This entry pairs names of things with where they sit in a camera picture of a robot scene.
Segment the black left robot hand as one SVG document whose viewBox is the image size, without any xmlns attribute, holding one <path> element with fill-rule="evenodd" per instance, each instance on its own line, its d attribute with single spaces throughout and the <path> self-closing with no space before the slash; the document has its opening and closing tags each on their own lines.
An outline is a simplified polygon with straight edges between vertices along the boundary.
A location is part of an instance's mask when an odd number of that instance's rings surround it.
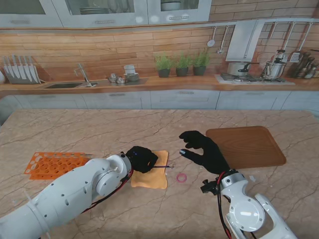
<svg viewBox="0 0 319 239">
<path fill-rule="evenodd" d="M 149 172 L 156 164 L 158 156 L 150 149 L 141 146 L 134 146 L 127 151 L 132 168 L 141 173 Z"/>
</svg>

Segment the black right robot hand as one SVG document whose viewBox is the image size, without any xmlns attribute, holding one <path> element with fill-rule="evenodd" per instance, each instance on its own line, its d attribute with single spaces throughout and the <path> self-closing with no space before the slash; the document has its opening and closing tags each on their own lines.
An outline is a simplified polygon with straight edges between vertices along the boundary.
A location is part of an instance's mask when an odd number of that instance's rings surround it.
<svg viewBox="0 0 319 239">
<path fill-rule="evenodd" d="M 186 149 L 180 150 L 180 155 L 203 166 L 208 172 L 220 175 L 230 170 L 226 159 L 218 145 L 210 138 L 196 130 L 183 132 L 180 139 L 186 143 Z"/>
</svg>

